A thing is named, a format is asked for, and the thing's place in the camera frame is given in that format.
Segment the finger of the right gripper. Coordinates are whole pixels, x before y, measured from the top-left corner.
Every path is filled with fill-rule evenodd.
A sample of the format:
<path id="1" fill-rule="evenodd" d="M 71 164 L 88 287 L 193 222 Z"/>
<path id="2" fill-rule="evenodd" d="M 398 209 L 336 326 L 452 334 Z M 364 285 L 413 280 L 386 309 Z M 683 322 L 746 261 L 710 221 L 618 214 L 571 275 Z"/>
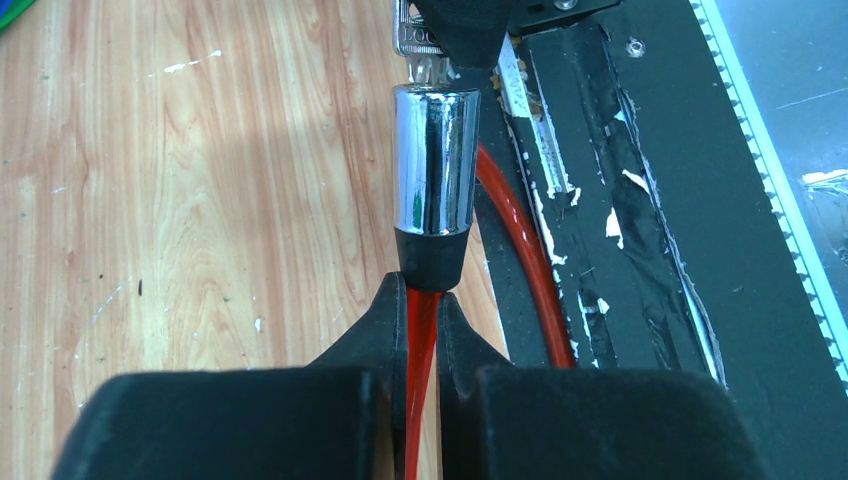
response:
<path id="1" fill-rule="evenodd" d="M 436 43 L 459 68 L 493 69 L 506 35 L 512 0 L 419 0 Z"/>

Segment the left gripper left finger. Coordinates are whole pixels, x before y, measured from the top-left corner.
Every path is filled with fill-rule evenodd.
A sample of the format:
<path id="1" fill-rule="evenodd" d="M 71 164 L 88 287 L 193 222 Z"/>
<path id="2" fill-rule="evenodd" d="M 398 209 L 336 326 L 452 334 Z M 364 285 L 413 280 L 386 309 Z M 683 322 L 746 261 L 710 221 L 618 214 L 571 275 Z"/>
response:
<path id="1" fill-rule="evenodd" d="M 122 374 L 85 404 L 56 479 L 400 479 L 406 286 L 304 366 Z"/>

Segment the red cable lock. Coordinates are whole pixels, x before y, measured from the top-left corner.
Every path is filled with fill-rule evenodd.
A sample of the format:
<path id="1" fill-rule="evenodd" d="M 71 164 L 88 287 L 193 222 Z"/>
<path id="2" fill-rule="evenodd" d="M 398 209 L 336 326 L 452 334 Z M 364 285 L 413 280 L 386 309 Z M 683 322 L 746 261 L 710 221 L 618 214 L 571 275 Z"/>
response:
<path id="1" fill-rule="evenodd" d="M 533 222 L 478 142 L 480 91 L 408 84 L 395 87 L 393 95 L 395 238 L 408 314 L 403 476 L 414 479 L 437 339 L 438 302 L 461 278 L 477 182 L 490 196 L 516 247 L 552 365 L 573 367 L 576 361 L 551 265 Z"/>

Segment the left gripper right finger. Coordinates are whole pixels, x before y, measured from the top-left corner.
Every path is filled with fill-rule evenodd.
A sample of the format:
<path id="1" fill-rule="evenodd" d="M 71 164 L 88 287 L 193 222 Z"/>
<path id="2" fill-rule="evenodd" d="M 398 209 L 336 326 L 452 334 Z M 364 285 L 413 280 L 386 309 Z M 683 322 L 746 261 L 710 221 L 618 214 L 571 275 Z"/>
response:
<path id="1" fill-rule="evenodd" d="M 447 479 L 763 479 L 726 391 L 691 372 L 519 367 L 438 309 Z"/>

